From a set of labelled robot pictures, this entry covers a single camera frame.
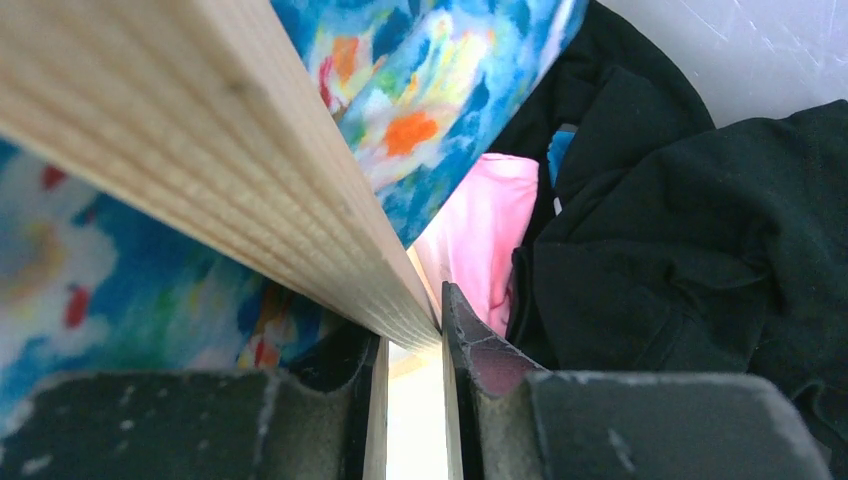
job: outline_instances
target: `black cloth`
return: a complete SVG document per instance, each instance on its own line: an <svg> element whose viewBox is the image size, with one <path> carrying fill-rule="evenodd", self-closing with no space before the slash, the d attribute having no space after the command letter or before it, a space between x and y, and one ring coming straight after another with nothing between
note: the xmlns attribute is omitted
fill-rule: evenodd
<svg viewBox="0 0 848 480"><path fill-rule="evenodd" d="M562 123L579 130L545 191ZM510 341L561 369L763 376L848 475L848 103L715 130L593 2L493 150L543 164Z"/></svg>

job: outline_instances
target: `scratched plastic surface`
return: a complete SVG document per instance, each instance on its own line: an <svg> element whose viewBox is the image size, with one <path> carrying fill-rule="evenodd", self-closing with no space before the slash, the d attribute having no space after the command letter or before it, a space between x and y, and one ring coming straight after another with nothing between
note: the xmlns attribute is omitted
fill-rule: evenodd
<svg viewBox="0 0 848 480"><path fill-rule="evenodd" d="M718 126L848 98L848 0L600 0L657 44Z"/></svg>

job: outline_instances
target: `pink cloth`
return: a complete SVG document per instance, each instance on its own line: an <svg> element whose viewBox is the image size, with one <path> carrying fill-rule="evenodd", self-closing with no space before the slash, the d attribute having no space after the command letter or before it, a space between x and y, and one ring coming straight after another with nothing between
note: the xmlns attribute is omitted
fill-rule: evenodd
<svg viewBox="0 0 848 480"><path fill-rule="evenodd" d="M413 245L439 307L442 282L456 283L501 336L509 322L512 251L533 213L538 169L526 158L483 155Z"/></svg>

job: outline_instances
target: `wooden board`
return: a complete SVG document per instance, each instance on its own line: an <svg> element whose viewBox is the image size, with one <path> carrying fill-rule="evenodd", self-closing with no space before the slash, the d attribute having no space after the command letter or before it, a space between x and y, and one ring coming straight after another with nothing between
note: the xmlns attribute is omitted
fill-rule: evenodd
<svg viewBox="0 0 848 480"><path fill-rule="evenodd" d="M404 348L438 343L267 0L0 3L0 134Z"/></svg>

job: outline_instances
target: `red spot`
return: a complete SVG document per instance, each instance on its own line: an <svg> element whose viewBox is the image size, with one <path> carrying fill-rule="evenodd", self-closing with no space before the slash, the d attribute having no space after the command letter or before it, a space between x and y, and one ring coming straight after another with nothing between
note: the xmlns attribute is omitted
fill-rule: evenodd
<svg viewBox="0 0 848 480"><path fill-rule="evenodd" d="M333 96L330 95L330 88L327 87L327 82L330 80L330 72L333 70L333 57L327 57L318 69L318 91L321 93L321 100L324 100L324 106L329 108L333 102Z"/></svg>
<svg viewBox="0 0 848 480"><path fill-rule="evenodd" d="M62 183L62 181L67 177L68 175L65 172L52 165L48 165L44 168L44 171L41 172L41 186L44 187L45 190L52 190Z"/></svg>
<svg viewBox="0 0 848 480"><path fill-rule="evenodd" d="M91 295L82 287L71 286L71 299L65 307L65 327L77 328L82 325L88 312L88 302Z"/></svg>
<svg viewBox="0 0 848 480"><path fill-rule="evenodd" d="M253 356L253 366L258 367L259 362L262 361L262 355L265 353L265 340L260 339L259 343L256 344L256 354Z"/></svg>

